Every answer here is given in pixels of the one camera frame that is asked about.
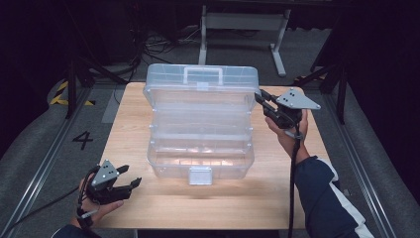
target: human hand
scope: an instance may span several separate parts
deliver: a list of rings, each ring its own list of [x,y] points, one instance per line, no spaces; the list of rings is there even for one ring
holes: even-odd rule
[[[84,179],[82,179],[81,182],[80,182],[79,190],[82,189],[83,181],[84,181]],[[95,212],[91,215],[91,218],[92,218],[92,221],[93,221],[92,226],[95,226],[102,219],[102,217],[104,217],[106,214],[116,210],[117,208],[121,207],[123,204],[124,204],[124,200],[118,200],[118,201],[115,201],[115,202],[112,202],[112,203],[109,203],[109,204],[106,204],[106,205],[99,205],[99,204],[93,202],[89,197],[85,197],[85,199],[83,199],[83,201],[82,201],[81,208],[85,212],[97,210],[97,212]],[[78,228],[81,228],[76,217],[71,218],[70,224],[72,224],[72,225],[74,225]]]
[[[295,139],[288,136],[283,129],[278,128],[278,126],[271,120],[269,117],[265,117],[265,122],[268,125],[268,128],[277,135],[277,140],[280,145],[283,147],[284,151],[292,156]],[[289,130],[291,133],[295,133],[295,128]],[[306,137],[308,133],[308,111],[307,109],[302,110],[302,120],[299,122],[299,131]],[[306,150],[304,145],[304,139],[300,141],[300,149],[296,155],[296,164],[309,158],[309,153]]]

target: metal frame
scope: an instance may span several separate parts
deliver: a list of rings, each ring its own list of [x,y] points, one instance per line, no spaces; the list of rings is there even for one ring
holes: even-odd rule
[[[340,119],[338,117],[334,116],[336,106],[334,103],[333,96],[331,94],[324,94],[324,100],[327,104],[326,108],[328,109],[329,113],[333,116],[334,124],[336,125],[341,139],[343,140],[346,146],[353,172],[355,173],[359,185],[361,186],[362,193],[365,196],[367,205],[370,209],[374,221],[376,222],[377,228],[380,232],[380,236],[386,238],[396,237],[392,225],[390,224],[390,221],[385,214],[383,206],[379,201],[377,192],[374,189],[370,179],[368,178],[368,173],[365,170],[365,167],[362,163],[361,158],[358,155],[358,152],[356,151],[356,148],[352,142],[352,139],[349,135],[349,132],[347,131],[346,126],[340,122]]]
[[[17,225],[14,227],[8,234],[5,232],[19,221],[21,218],[25,217],[31,210],[32,205],[34,204],[38,194],[41,191],[45,181],[47,180],[50,171],[53,168],[53,164],[56,161],[56,158],[61,150],[62,144],[64,139],[66,138],[68,131],[72,127],[74,121],[77,118],[78,113],[80,112],[83,102],[87,100],[89,97],[91,88],[82,88],[80,94],[76,98],[77,103],[74,104],[75,108],[74,111],[71,112],[71,116],[64,120],[58,134],[56,135],[55,139],[50,146],[49,151],[47,152],[46,156],[44,157],[40,167],[38,168],[37,172],[35,173],[32,180],[29,182],[28,187],[25,191],[25,194],[22,196],[19,204],[15,208],[15,211],[11,215],[9,221],[7,222],[6,226],[4,227],[0,237],[5,236],[5,238],[12,238],[16,237],[16,234],[22,224]]]
[[[278,31],[277,41],[270,45],[270,51],[277,68],[278,75],[286,76],[283,62],[279,53],[281,41],[287,27],[290,10],[284,14],[232,14],[232,13],[207,13],[203,6],[201,15],[201,46],[198,64],[206,64],[207,58],[207,29],[240,29]]]

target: wrist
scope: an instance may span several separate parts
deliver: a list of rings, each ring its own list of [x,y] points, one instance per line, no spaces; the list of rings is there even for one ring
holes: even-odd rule
[[[78,221],[77,221],[77,218],[76,218],[76,217],[72,217],[72,218],[71,218],[71,220],[70,220],[70,225],[73,225],[73,226],[75,226],[75,227],[77,227],[77,228],[80,228],[80,229],[81,229],[80,224],[78,223]]]
[[[299,151],[296,154],[296,164],[308,159],[310,157],[305,145],[300,145]]]

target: plastic box lid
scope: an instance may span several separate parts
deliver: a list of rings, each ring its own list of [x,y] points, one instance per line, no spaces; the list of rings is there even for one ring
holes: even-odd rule
[[[258,72],[249,66],[151,64],[144,94],[153,109],[251,111],[259,90]]]

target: wooden tabletop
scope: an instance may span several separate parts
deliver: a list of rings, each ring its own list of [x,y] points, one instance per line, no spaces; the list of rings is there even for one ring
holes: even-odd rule
[[[147,161],[152,107],[145,84],[129,83],[102,156],[116,167],[129,165],[116,186],[142,177],[131,198],[104,217],[102,228],[133,229],[286,229],[289,214],[290,159],[264,122],[263,109],[252,113],[255,162],[243,179],[215,179],[212,185],[189,185],[186,178],[158,178]],[[287,87],[262,86],[280,95]],[[328,159],[312,113],[305,145],[311,155]],[[295,192],[294,227],[304,228]]]

